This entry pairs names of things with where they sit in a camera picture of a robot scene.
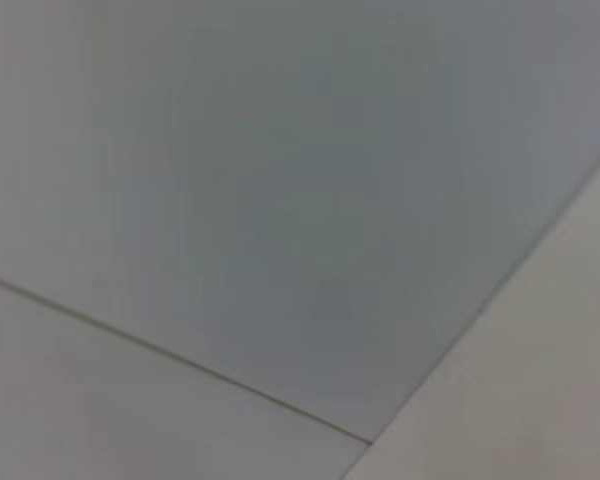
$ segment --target ceiling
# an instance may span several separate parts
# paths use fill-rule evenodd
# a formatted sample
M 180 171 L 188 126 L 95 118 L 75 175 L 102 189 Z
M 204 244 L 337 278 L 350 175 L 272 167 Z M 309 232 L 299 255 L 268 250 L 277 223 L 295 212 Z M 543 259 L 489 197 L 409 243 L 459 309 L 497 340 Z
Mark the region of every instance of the ceiling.
M 0 1 L 0 278 L 351 458 L 599 159 L 600 0 Z

